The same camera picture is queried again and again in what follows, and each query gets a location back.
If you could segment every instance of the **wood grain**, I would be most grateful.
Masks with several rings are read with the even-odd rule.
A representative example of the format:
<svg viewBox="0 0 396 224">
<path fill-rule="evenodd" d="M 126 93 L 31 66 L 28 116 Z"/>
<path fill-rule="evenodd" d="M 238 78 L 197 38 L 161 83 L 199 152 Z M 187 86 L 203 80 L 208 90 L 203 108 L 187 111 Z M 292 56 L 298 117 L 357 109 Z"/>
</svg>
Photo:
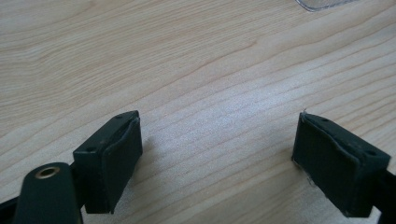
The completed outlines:
<svg viewBox="0 0 396 224">
<path fill-rule="evenodd" d="M 290 161 L 299 112 L 396 156 L 396 1 L 0 2 L 0 202 L 139 110 L 144 154 L 86 223 L 347 219 Z M 395 162 L 389 169 L 395 173 Z"/>
</svg>

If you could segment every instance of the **black clamp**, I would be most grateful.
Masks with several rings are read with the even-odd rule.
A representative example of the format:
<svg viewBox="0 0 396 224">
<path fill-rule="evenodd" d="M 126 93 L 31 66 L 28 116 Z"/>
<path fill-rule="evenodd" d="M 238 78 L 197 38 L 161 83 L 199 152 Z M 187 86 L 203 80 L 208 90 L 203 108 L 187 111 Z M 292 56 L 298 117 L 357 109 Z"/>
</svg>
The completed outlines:
<svg viewBox="0 0 396 224">
<path fill-rule="evenodd" d="M 139 113 L 119 114 L 73 152 L 70 166 L 31 171 L 19 198 L 0 205 L 0 222 L 82 223 L 83 205 L 89 214 L 114 213 L 142 153 Z"/>
<path fill-rule="evenodd" d="M 387 171 L 390 155 L 336 123 L 300 114 L 292 159 L 345 217 L 396 223 L 396 176 Z"/>
</svg>

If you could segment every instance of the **transparent plastic object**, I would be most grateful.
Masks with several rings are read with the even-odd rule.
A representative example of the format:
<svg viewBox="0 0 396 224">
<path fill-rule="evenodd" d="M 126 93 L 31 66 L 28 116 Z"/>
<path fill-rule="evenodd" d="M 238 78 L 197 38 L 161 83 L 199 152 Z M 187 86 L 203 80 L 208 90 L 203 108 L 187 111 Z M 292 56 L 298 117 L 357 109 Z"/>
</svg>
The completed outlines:
<svg viewBox="0 0 396 224">
<path fill-rule="evenodd" d="M 357 0 L 296 0 L 298 4 L 308 11 L 319 11 L 329 7 L 341 6 Z"/>
</svg>

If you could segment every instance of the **light wood surface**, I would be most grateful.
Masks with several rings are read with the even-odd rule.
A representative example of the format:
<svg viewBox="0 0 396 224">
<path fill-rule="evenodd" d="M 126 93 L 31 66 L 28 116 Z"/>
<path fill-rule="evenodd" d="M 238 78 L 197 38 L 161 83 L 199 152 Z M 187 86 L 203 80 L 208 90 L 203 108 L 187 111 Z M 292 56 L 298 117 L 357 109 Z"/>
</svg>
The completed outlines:
<svg viewBox="0 0 396 224">
<path fill-rule="evenodd" d="M 86 223 L 376 223 L 290 156 L 304 109 L 396 156 L 396 1 L 0 2 L 0 202 L 135 109 L 143 157 Z"/>
</svg>

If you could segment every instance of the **hole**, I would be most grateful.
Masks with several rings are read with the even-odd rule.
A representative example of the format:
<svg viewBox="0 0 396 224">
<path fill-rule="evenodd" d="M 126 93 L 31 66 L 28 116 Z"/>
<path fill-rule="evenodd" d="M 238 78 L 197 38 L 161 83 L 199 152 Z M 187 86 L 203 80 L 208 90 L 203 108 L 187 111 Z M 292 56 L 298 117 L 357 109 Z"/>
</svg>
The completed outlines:
<svg viewBox="0 0 396 224">
<path fill-rule="evenodd" d="M 37 179 L 47 179 L 59 173 L 61 169 L 56 166 L 44 168 L 35 174 Z"/>
<path fill-rule="evenodd" d="M 376 156 L 376 153 L 374 151 L 366 151 L 367 154 L 369 154 L 370 156 Z"/>
<path fill-rule="evenodd" d="M 87 147 L 87 149 L 85 149 L 88 152 L 92 152 L 96 150 L 96 147 Z"/>
</svg>

